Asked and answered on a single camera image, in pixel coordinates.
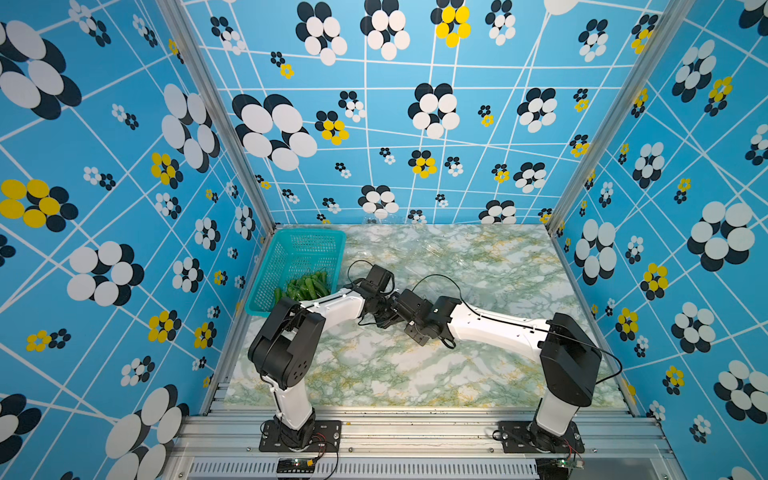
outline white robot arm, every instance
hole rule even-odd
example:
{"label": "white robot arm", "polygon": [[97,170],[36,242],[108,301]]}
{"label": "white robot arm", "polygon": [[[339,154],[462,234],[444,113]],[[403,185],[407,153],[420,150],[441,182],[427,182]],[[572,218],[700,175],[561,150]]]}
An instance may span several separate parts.
{"label": "white robot arm", "polygon": [[[453,348],[456,340],[474,340],[540,363],[547,390],[526,439],[539,449],[551,450],[576,411],[591,404],[602,357],[571,317],[558,313],[550,320],[526,319],[477,309],[448,296],[431,303],[411,290],[385,292],[391,279],[389,271],[373,266],[367,278],[338,293],[300,303],[281,299],[264,323],[248,358],[271,385],[277,404],[275,422],[281,422],[287,445],[302,448],[312,435],[314,409],[303,377],[320,335],[366,313],[374,315],[380,328],[405,321],[405,332],[420,345],[439,338]],[[294,330],[292,339],[285,336]]]}

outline ventilation grille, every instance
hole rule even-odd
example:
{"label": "ventilation grille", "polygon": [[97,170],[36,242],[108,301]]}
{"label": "ventilation grille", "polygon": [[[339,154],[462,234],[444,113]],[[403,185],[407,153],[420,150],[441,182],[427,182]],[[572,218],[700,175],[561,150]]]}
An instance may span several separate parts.
{"label": "ventilation grille", "polygon": [[[336,460],[322,460],[314,477],[325,478]],[[240,458],[196,458],[190,470],[190,479],[208,478],[227,480],[229,478],[295,478],[303,475],[275,473],[275,460],[242,460]],[[538,479],[536,461],[525,458],[502,460],[446,458],[343,458],[334,478],[456,478],[465,480],[516,478],[519,480]]]}

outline blue wallpaper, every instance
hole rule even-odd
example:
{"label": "blue wallpaper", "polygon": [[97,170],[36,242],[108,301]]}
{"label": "blue wallpaper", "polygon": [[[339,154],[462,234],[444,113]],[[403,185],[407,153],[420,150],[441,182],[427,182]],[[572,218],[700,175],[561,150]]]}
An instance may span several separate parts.
{"label": "blue wallpaper", "polygon": [[279,223],[537,223],[667,0],[183,2]]}
{"label": "blue wallpaper", "polygon": [[80,2],[0,18],[7,480],[158,476],[263,236],[157,6]]}
{"label": "blue wallpaper", "polygon": [[767,5],[694,4],[557,229],[688,478],[768,472]]}

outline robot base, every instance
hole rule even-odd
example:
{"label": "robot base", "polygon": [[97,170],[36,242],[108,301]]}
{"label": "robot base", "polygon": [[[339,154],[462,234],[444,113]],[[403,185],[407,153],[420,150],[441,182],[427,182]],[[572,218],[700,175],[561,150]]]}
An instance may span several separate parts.
{"label": "robot base", "polygon": [[[498,429],[499,435],[504,438],[504,434],[508,435],[506,440],[502,440],[502,447],[504,453],[541,453],[539,449],[531,445],[531,433],[528,431],[530,422],[499,422]],[[568,430],[560,437],[560,442],[553,443],[552,453],[569,453],[571,450],[568,448],[568,443],[576,452],[584,453],[584,443],[581,441],[581,434],[578,431],[578,427],[575,423],[571,422],[568,426]]]}
{"label": "robot base", "polygon": [[[259,443],[259,452],[296,452],[298,449],[292,449],[285,444],[288,427],[278,425],[274,419],[267,420],[264,423],[264,434]],[[339,420],[315,420],[313,434],[320,433],[326,437],[326,440],[333,447],[326,449],[328,452],[338,451],[339,440],[341,439],[341,421]],[[311,443],[301,452],[318,452],[320,450],[318,442],[310,440]]]}

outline marble tabletop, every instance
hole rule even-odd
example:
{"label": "marble tabletop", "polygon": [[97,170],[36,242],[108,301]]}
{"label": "marble tabletop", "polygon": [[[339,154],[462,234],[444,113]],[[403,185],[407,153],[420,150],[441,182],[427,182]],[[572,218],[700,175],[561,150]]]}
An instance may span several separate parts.
{"label": "marble tabletop", "polygon": [[[392,271],[401,291],[425,275],[442,273],[459,284],[472,305],[529,318],[567,313],[594,339],[543,226],[322,227],[347,235],[340,286],[348,282],[347,267],[355,260]],[[352,278],[364,276],[367,268],[357,263]],[[425,280],[416,292],[431,300],[458,296],[440,277]],[[263,321],[252,317],[230,377],[227,407],[273,406],[246,357]],[[457,342],[453,350],[437,340],[419,346],[403,328],[403,323],[379,329],[346,322],[326,331],[305,377],[310,401],[323,406],[535,407],[544,393],[541,367],[522,356],[477,342]],[[603,361],[600,377],[608,373]],[[613,380],[596,387],[592,406],[624,407]]]}

